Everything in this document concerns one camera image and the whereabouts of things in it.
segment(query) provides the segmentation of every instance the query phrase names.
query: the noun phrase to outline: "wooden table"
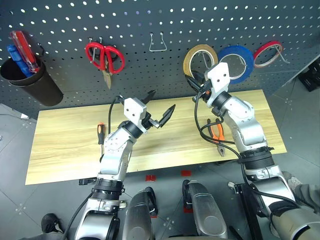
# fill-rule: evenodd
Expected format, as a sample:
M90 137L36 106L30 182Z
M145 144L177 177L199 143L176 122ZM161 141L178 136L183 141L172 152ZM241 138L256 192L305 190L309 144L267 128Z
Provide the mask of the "wooden table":
M286 148L262 90L231 93L251 103L262 125L273 154L285 153ZM153 119L176 104L172 118L163 128L151 128L133 146L128 172L160 169L235 159L226 149L221 157L217 147L203 140L194 120L191 97L153 100L147 110ZM97 124L108 122L110 105L82 106L40 111L26 175L26 185L95 177L99 172L100 146ZM201 101L198 107L200 125L215 116ZM111 131L126 120L123 106L115 104L111 116ZM232 141L231 131L223 124L226 140Z

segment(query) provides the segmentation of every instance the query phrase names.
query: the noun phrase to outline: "robot leg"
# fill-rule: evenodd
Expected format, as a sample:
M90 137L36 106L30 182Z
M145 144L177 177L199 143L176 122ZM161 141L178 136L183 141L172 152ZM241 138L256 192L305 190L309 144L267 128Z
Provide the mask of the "robot leg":
M214 197L197 181L185 180L182 184L184 205L193 208L199 236L228 238L227 226Z
M155 193L151 187L147 187L137 193L128 206L122 240L153 240L150 216L157 214Z

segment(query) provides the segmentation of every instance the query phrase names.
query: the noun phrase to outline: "orange pliers handle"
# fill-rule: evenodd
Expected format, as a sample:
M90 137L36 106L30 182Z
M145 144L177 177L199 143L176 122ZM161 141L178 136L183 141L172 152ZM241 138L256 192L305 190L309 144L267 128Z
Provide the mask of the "orange pliers handle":
M219 124L217 124L217 125L215 125L215 126L217 126L217 128L218 128L219 136L217 136L217 135L215 134L213 125L211 125L211 126L210 126L210 129L209 129L209 134L210 134L210 136L211 136L212 138L214 138L214 139L218 139L218 140L224 141L224 140L225 140L224 129L223 129L221 123L219 123Z

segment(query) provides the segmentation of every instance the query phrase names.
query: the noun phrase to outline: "blue tape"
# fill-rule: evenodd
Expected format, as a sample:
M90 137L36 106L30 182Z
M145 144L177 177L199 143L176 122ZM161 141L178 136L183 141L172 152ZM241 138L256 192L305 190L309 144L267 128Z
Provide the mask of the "blue tape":
M238 84L246 80L254 69L254 56L251 51L244 46L228 46L218 53L219 62L227 55L239 55L243 58L246 64L244 73L240 77L230 80L230 84Z

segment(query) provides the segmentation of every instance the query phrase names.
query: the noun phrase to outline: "tape roll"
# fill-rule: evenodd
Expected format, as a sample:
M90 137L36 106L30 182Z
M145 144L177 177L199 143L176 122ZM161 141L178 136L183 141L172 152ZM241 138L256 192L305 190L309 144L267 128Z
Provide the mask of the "tape roll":
M219 63L227 56L238 56L244 64L244 70L237 76L230 76L230 84L238 84L246 80L254 69L254 57L249 49L244 46L234 45L222 49L218 53Z
M279 51L277 51L277 53L270 58L268 61L264 62L264 63L260 63L260 64L256 64L256 60L257 58L266 50L268 50L269 48L278 48ZM266 67L270 64L272 64L280 55L280 53L283 51L284 47L282 46L281 42L279 41L270 41L268 43L266 43L265 45L261 46L258 48L257 51L255 51L255 53L253 54L253 64L255 68L263 68Z
M207 44L199 44L199 45L191 48L184 57L183 71L184 71L185 75L188 75L189 77L194 78L194 76L191 72L191 61L192 61L192 58L197 53L201 53L201 52L206 53L209 56L209 58L211 60L211 67L213 67L214 65L216 65L218 63L218 56L217 56L215 50Z

